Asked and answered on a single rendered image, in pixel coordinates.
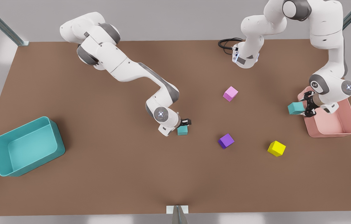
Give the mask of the purple cube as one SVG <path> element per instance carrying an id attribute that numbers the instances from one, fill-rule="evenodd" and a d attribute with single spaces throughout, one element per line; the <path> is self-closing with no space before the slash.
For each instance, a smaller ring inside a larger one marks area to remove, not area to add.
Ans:
<path id="1" fill-rule="evenodd" d="M 226 135 L 222 136 L 219 140 L 218 143 L 223 149 L 226 149 L 228 146 L 230 146 L 232 143 L 234 143 L 234 139 L 231 137 L 229 133 Z"/>

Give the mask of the teal plastic bin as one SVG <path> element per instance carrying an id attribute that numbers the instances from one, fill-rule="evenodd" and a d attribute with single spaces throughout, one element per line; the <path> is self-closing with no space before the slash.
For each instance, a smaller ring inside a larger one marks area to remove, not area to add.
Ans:
<path id="1" fill-rule="evenodd" d="M 64 153 L 57 124 L 40 117 L 0 135 L 0 176 L 19 177 Z"/>

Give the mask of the large teal cube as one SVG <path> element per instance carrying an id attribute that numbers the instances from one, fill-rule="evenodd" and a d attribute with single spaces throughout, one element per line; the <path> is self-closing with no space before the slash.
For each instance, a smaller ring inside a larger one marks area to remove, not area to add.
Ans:
<path id="1" fill-rule="evenodd" d="M 288 105 L 287 108 L 290 115 L 304 114 L 306 110 L 302 101 L 292 102 L 291 104 Z"/>

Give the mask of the yellow cube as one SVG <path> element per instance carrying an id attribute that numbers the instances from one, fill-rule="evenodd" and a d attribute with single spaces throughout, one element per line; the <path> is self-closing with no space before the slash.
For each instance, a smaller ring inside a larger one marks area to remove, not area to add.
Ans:
<path id="1" fill-rule="evenodd" d="M 286 146 L 278 141 L 274 141 L 270 144 L 267 152 L 271 153 L 274 156 L 281 156 L 284 153 Z"/>

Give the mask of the pink cube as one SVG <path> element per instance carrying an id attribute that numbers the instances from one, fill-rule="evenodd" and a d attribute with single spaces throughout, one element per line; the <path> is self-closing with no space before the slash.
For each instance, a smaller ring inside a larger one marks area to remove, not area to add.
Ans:
<path id="1" fill-rule="evenodd" d="M 223 94 L 223 97 L 228 101 L 228 102 L 231 102 L 235 97 L 236 95 L 238 94 L 238 91 L 230 86 Z"/>

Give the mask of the pink plastic bin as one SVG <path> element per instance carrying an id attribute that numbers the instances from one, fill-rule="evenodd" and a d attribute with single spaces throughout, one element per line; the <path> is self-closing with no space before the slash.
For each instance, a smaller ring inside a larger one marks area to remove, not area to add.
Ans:
<path id="1" fill-rule="evenodd" d="M 351 105 L 348 99 L 339 101 L 339 108 L 333 114 L 322 108 L 316 109 L 316 115 L 303 117 L 307 132 L 312 138 L 334 138 L 351 135 Z"/>

